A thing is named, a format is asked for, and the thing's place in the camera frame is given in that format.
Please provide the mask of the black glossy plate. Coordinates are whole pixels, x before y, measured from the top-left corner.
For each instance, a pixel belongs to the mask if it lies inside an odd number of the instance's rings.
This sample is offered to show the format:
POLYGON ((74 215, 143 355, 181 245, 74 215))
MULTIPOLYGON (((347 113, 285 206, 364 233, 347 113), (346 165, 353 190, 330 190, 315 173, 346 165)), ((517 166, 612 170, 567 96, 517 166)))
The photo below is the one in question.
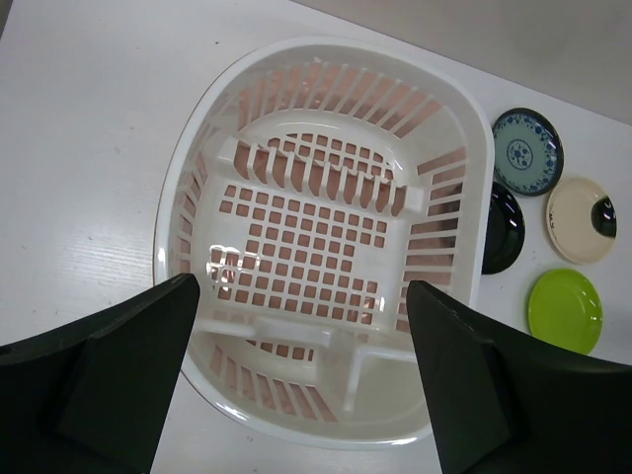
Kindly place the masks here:
POLYGON ((524 238, 525 224, 519 203, 505 186, 494 182, 488 212, 482 274, 495 275, 508 269, 520 255, 524 238))

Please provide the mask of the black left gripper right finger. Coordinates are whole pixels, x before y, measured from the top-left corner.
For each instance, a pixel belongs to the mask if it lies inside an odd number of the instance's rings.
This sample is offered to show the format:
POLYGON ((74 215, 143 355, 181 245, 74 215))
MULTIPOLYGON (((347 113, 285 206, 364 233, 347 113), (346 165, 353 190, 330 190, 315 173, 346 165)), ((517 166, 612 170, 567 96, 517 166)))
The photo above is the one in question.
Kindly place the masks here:
POLYGON ((493 320, 425 281, 407 289, 445 473, 627 473, 631 369, 493 320))

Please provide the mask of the cream plate with black patch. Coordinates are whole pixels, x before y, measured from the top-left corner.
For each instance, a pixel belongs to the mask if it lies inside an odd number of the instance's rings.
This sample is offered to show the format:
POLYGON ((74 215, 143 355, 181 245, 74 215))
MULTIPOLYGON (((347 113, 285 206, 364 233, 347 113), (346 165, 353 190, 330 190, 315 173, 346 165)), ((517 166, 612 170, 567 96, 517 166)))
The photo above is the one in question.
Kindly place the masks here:
POLYGON ((602 260, 616 238, 616 212, 605 190, 585 177, 560 182, 546 204, 546 228, 558 253, 587 265, 602 260))

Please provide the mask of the blue floral patterned plate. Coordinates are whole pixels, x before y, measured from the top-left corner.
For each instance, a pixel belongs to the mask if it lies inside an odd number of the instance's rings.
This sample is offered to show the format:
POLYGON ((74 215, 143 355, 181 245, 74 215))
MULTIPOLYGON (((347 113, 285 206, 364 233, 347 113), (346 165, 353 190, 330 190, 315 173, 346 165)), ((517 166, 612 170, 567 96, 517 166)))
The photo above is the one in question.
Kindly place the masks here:
POLYGON ((553 124, 532 109, 502 113, 492 126, 495 173, 514 193, 538 197, 561 179, 564 149, 553 124))

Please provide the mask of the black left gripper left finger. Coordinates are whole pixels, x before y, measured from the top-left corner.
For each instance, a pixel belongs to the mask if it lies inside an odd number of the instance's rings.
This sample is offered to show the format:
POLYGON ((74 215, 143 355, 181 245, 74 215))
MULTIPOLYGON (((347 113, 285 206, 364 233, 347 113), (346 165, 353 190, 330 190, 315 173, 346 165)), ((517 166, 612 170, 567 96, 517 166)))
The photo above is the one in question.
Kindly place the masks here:
POLYGON ((180 274, 3 346, 2 472, 149 472, 199 295, 180 274))

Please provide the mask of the lime green plate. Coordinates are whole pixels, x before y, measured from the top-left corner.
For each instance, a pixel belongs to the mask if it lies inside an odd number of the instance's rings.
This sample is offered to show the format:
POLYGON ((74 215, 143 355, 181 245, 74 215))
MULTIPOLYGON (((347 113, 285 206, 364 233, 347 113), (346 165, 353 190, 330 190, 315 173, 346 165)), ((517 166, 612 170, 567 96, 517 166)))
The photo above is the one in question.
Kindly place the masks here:
POLYGON ((599 340, 603 310, 587 277, 573 269, 555 269, 532 287, 526 318, 534 338, 587 356, 599 340))

